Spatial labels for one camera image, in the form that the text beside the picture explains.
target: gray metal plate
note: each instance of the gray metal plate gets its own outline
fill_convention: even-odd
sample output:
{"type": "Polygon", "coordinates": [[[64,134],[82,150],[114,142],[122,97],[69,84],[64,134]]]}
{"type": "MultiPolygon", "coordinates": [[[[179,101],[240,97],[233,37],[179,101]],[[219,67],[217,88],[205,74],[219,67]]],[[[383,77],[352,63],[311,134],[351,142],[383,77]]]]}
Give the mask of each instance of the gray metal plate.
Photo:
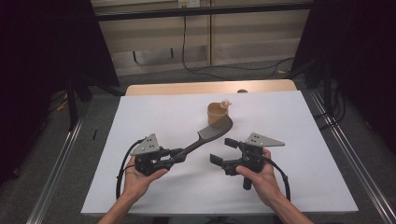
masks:
{"type": "Polygon", "coordinates": [[[152,133],[149,137],[146,137],[142,143],[140,143],[131,153],[131,156],[149,153],[153,151],[160,150],[160,145],[158,145],[157,137],[155,133],[152,133]]]}
{"type": "Polygon", "coordinates": [[[248,137],[246,144],[255,146],[255,147],[283,147],[283,146],[285,146],[284,142],[280,142],[273,138],[269,138],[267,136],[260,135],[257,133],[252,133],[248,137]]]}

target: right hand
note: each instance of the right hand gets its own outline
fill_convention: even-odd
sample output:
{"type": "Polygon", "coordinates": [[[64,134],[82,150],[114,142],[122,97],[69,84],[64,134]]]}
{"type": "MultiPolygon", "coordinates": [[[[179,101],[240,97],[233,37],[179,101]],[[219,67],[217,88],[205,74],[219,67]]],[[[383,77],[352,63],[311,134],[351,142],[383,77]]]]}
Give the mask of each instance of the right hand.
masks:
{"type": "MultiPolygon", "coordinates": [[[[271,159],[269,150],[264,148],[262,152],[266,158],[271,159]]],[[[264,163],[262,171],[259,173],[255,173],[245,166],[237,166],[235,170],[238,174],[252,181],[254,189],[265,205],[271,206],[274,201],[284,198],[276,182],[274,167],[268,162],[264,163]]]]}

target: black curtain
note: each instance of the black curtain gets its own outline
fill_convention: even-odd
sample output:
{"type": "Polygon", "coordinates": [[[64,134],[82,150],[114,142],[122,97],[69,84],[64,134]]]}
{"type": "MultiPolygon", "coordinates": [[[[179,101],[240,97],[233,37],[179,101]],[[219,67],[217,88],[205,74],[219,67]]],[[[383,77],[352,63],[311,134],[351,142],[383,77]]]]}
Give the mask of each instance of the black curtain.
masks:
{"type": "Polygon", "coordinates": [[[0,0],[0,182],[27,154],[68,76],[119,85],[98,22],[60,20],[77,14],[93,15],[90,0],[0,0]]]}

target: aluminum rail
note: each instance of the aluminum rail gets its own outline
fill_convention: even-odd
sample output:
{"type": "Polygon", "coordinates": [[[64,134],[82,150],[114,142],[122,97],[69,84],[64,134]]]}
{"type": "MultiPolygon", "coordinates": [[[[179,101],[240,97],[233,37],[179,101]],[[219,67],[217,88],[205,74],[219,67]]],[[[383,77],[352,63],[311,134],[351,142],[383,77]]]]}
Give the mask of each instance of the aluminum rail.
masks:
{"type": "Polygon", "coordinates": [[[44,216],[47,213],[47,209],[50,205],[50,201],[52,196],[55,193],[56,187],[58,186],[58,182],[61,179],[62,172],[67,163],[67,159],[69,158],[70,152],[73,148],[73,145],[76,142],[78,137],[79,130],[82,125],[82,121],[87,114],[89,107],[89,103],[85,103],[81,108],[81,116],[75,125],[74,129],[69,132],[64,142],[64,146],[62,147],[61,153],[58,157],[58,160],[55,162],[53,166],[52,172],[49,175],[46,185],[42,189],[40,196],[38,197],[35,207],[33,208],[32,213],[30,214],[27,224],[40,224],[44,220],[44,216]]]}
{"type": "Polygon", "coordinates": [[[247,5],[247,6],[188,7],[188,8],[146,10],[146,11],[108,12],[108,13],[96,13],[94,15],[71,15],[66,17],[56,17],[56,16],[47,15],[46,17],[47,20],[56,20],[62,22],[122,21],[122,20],[137,20],[137,19],[150,19],[150,18],[219,15],[219,14],[249,13],[249,12],[304,10],[304,9],[312,9],[315,7],[329,7],[340,2],[341,1],[339,0],[305,1],[305,2],[296,2],[296,3],[261,4],[261,5],[247,5]]]}
{"type": "MultiPolygon", "coordinates": [[[[311,91],[311,96],[314,99],[315,104],[317,105],[319,111],[324,113],[326,109],[323,106],[323,99],[321,98],[320,94],[317,91],[311,91]]],[[[334,124],[335,119],[331,116],[324,116],[326,122],[328,124],[334,124]]],[[[361,159],[359,158],[358,154],[356,153],[355,149],[350,145],[347,137],[344,135],[341,128],[338,124],[332,125],[330,127],[332,134],[334,135],[335,140],[338,142],[340,148],[343,150],[346,158],[349,161],[349,164],[352,166],[355,174],[357,175],[358,179],[361,181],[361,184],[365,188],[367,194],[369,195],[370,199],[372,200],[376,210],[378,211],[379,215],[384,220],[384,223],[387,224],[396,224],[396,215],[394,212],[394,208],[390,205],[387,197],[379,188],[379,186],[375,183],[373,178],[370,176],[366,168],[364,167],[361,159]]]]}

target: power cable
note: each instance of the power cable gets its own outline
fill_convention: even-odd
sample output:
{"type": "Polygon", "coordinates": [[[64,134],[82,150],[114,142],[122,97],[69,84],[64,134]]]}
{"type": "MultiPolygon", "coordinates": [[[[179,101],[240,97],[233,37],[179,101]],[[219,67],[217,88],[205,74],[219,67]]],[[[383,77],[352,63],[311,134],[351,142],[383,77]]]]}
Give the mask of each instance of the power cable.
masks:
{"type": "Polygon", "coordinates": [[[211,77],[216,77],[216,78],[220,78],[220,79],[224,79],[224,80],[230,80],[230,79],[228,79],[226,77],[219,77],[219,76],[216,76],[216,75],[213,75],[213,74],[201,73],[199,71],[202,71],[202,70],[205,70],[205,69],[208,69],[208,68],[231,68],[231,69],[240,69],[240,70],[247,70],[247,71],[260,71],[260,70],[265,70],[265,69],[269,69],[269,68],[273,68],[274,67],[275,70],[273,71],[273,73],[271,75],[269,75],[268,77],[264,77],[263,78],[263,79],[267,79],[269,77],[272,77],[276,73],[276,69],[281,63],[294,59],[293,57],[286,58],[286,59],[283,59],[283,60],[281,60],[281,61],[279,61],[279,62],[277,62],[277,63],[275,63],[273,65],[269,65],[269,66],[266,66],[266,67],[260,67],[260,68],[244,68],[244,67],[230,66],[230,65],[212,65],[212,66],[205,66],[205,67],[196,68],[196,69],[190,69],[189,67],[187,67],[186,62],[185,62],[185,46],[186,46],[186,31],[187,31],[186,18],[187,18],[186,16],[183,17],[184,32],[183,32],[183,46],[182,46],[182,51],[181,51],[181,62],[183,64],[183,67],[187,71],[189,71],[189,72],[191,72],[193,74],[211,76],[211,77]]]}

